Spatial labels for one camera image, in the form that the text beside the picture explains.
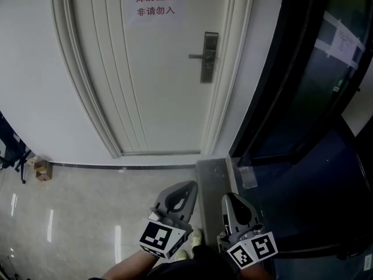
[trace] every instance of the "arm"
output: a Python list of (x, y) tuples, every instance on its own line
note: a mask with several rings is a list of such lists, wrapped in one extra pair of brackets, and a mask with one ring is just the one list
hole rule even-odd
[(251, 267), (241, 270), (241, 279), (247, 280), (273, 280), (271, 275), (261, 264), (254, 264)]
[(113, 266), (103, 276), (104, 280), (136, 280), (147, 275), (158, 261), (158, 257), (138, 251)]

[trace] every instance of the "door frame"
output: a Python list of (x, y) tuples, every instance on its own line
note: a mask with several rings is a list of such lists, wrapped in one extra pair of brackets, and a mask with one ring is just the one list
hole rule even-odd
[[(217, 53), (218, 70), (214, 74), (212, 97), (208, 109), (200, 154), (213, 154), (223, 126), (232, 89), (237, 76), (247, 34), (253, 0), (226, 0), (224, 35)], [(101, 141), (113, 158), (133, 155), (165, 155), (150, 152), (124, 152), (121, 149), (100, 106), (80, 47), (72, 0), (51, 0), (57, 40), (70, 79), (84, 110)]]
[(233, 158), (241, 158), (238, 162), (239, 166), (276, 162), (297, 163), (301, 160), (322, 139), (335, 120), (339, 119), (358, 90), (371, 63), (373, 20), (368, 27), (365, 51), (344, 91), (331, 100), (329, 108), (324, 110), (306, 135), (293, 144), (289, 152), (256, 157), (255, 152), (263, 138), (273, 129), (283, 109), (286, 109), (293, 100), (300, 77), (314, 47), (322, 50), (317, 39), (322, 21), (327, 20), (334, 24), (330, 22), (331, 15), (326, 12), (328, 0), (309, 0), (309, 10), (304, 9), (305, 15), (300, 15), (298, 11), (304, 8), (302, 4), (305, 1), (307, 0), (283, 0), (279, 23), (259, 80), (258, 90), (230, 150)]

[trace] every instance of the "white wall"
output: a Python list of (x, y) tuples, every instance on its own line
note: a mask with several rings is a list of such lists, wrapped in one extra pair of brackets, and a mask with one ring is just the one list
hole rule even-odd
[(373, 61), (342, 117), (356, 136), (373, 116)]
[[(225, 157), (258, 84), (281, 0), (254, 0), (227, 122), (213, 158)], [(112, 159), (71, 84), (50, 0), (0, 0), (0, 111), (34, 153), (61, 163), (187, 165), (201, 156)]]
[(59, 52), (50, 0), (0, 0), (0, 111), (36, 153), (57, 162), (110, 158)]

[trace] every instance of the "glass panel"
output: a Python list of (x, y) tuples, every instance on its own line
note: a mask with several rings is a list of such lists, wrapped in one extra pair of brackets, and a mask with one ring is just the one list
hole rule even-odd
[[(325, 17), (334, 18), (334, 24)], [(329, 0), (326, 15), (293, 101), (281, 114), (269, 135), (252, 157), (287, 154), (299, 150), (298, 145), (326, 111), (344, 92), (355, 69), (325, 51), (332, 45), (338, 20), (365, 46), (372, 17), (371, 0)], [(363, 52), (356, 48), (353, 62), (357, 65)]]
[[(371, 194), (356, 151), (342, 130), (329, 130), (297, 164), (251, 168), (258, 186), (245, 189), (237, 179), (238, 193), (262, 214), (261, 221), (275, 239), (312, 232), (348, 238), (372, 231), (367, 219)], [(356, 221), (358, 227), (349, 227)]]
[(373, 253), (373, 246), (347, 260), (335, 255), (315, 258), (274, 259), (276, 279), (286, 280), (363, 280), (372, 279), (373, 269), (364, 271), (365, 256)]

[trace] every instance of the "person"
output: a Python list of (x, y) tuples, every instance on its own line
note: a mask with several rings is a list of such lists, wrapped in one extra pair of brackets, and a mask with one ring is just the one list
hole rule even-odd
[[(107, 271), (102, 278), (89, 280), (182, 280), (182, 279), (237, 279), (228, 263), (210, 247), (202, 244), (200, 230), (192, 235), (192, 259), (185, 250), (179, 250), (175, 262), (164, 263), (153, 268), (159, 257), (145, 251), (138, 251)], [(240, 271), (241, 279), (273, 280), (260, 264)]]

